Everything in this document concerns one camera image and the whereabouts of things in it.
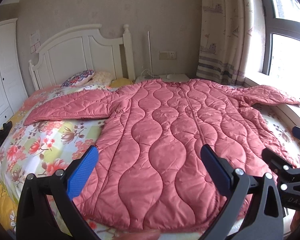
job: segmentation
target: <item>pink quilted jacket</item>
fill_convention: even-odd
[[[300,104],[268,86],[151,80],[55,98],[34,109],[25,125],[108,118],[96,142],[99,162],[74,199],[82,215],[121,230],[188,232],[206,229],[225,203],[200,160],[202,145],[250,175],[270,172],[261,159],[265,147],[294,163],[254,103]]]

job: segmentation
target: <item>windowsill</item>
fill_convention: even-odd
[[[248,86],[267,85],[276,87],[277,81],[263,73],[254,72],[246,73],[244,82]],[[300,127],[300,106],[295,105],[280,105],[279,108],[294,122],[296,126]]]

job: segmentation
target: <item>headboard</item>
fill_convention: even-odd
[[[129,25],[123,26],[123,36],[117,39],[104,38],[99,31],[101,26],[72,27],[45,41],[37,50],[37,65],[29,60],[35,90],[62,84],[72,75],[87,69],[107,71],[115,78],[136,79]]]

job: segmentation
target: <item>wall socket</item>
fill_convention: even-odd
[[[175,60],[177,59],[176,51],[160,51],[159,60]]]

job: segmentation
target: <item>human hand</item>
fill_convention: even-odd
[[[142,233],[124,234],[115,240],[158,240],[160,238],[159,230],[144,231]]]
[[[300,211],[296,211],[290,225],[291,232],[296,230],[299,224],[300,224]]]

